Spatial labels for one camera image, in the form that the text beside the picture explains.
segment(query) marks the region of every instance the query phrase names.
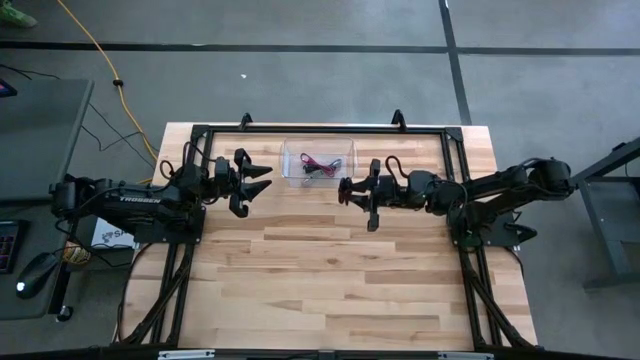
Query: transparent box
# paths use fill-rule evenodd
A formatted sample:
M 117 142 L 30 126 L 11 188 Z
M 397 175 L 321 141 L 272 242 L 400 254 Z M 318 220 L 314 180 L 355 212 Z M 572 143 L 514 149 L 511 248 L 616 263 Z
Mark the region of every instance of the transparent box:
M 323 171 L 316 171 L 313 176 L 306 173 L 302 155 L 306 154 L 315 163 L 328 166 L 340 161 L 340 166 L 328 176 Z M 323 187 L 337 188 L 340 179 L 353 177 L 358 166 L 358 156 L 353 139 L 348 137 L 295 137 L 286 138 L 280 152 L 280 168 L 282 177 L 287 179 L 291 187 Z

